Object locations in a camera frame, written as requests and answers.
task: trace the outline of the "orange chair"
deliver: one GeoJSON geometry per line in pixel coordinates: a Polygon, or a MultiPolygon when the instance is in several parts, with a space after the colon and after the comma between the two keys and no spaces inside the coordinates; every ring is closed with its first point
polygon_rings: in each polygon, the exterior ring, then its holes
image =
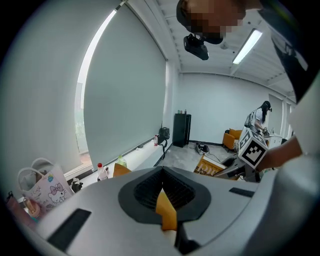
{"type": "Polygon", "coordinates": [[[242,130],[230,129],[226,130],[224,133],[222,144],[228,148],[228,152],[229,150],[234,150],[234,148],[239,144],[241,132],[242,130]]]}

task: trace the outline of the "black vent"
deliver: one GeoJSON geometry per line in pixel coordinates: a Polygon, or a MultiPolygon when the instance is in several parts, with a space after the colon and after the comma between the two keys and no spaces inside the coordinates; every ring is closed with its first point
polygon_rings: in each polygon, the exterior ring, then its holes
{"type": "Polygon", "coordinates": [[[196,191],[191,186],[166,170],[163,171],[163,174],[163,190],[176,211],[195,198],[196,191]]]}
{"type": "Polygon", "coordinates": [[[139,183],[134,188],[135,199],[143,206],[149,208],[152,211],[156,211],[157,200],[159,193],[162,189],[161,171],[157,171],[155,174],[139,183]]]}

